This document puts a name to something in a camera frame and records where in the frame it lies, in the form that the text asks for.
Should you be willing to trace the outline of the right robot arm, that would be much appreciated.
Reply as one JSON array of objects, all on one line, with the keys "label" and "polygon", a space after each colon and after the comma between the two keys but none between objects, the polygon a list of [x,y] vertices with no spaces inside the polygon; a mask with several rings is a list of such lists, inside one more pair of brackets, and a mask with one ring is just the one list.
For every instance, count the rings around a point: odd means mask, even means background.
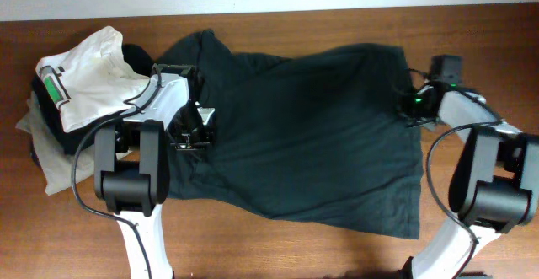
[{"label": "right robot arm", "polygon": [[[416,126],[448,125],[430,146],[425,174],[446,220],[436,236],[398,271],[400,278],[463,278],[487,244],[531,222],[538,209],[538,137],[509,124],[485,99],[455,83],[429,81],[403,98]],[[448,202],[436,193],[432,161],[439,144],[456,134],[464,143]]]}]

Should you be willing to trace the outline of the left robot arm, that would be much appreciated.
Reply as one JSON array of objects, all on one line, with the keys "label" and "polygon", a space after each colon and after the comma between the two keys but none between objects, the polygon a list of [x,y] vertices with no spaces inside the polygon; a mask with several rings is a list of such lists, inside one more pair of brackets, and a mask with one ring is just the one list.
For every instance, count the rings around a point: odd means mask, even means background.
[{"label": "left robot arm", "polygon": [[156,64],[128,109],[94,136],[94,190],[120,227],[133,278],[172,278],[163,237],[168,155],[199,157],[212,143],[214,109],[199,104],[192,65]]}]

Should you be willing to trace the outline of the dark green t-shirt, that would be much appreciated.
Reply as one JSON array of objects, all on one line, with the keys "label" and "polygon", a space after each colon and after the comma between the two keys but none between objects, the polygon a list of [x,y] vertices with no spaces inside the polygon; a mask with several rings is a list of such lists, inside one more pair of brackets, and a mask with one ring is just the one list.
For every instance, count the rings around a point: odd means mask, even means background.
[{"label": "dark green t-shirt", "polygon": [[202,156],[169,152],[170,198],[419,237],[421,135],[397,111],[411,87],[402,48],[363,43],[285,58],[234,53],[204,30],[160,62],[199,68],[200,103],[216,124]]}]

